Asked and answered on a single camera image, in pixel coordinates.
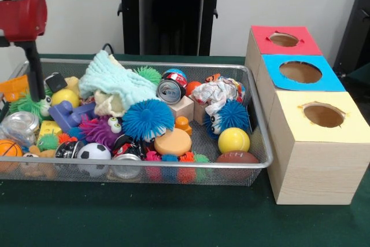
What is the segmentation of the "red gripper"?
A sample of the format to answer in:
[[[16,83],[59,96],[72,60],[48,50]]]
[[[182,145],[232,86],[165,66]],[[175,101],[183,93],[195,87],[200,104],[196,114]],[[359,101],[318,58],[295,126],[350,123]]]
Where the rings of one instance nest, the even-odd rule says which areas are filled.
[[[46,0],[1,0],[1,36],[21,47],[29,63],[28,84],[33,101],[45,98],[42,65],[36,42],[45,33]]]

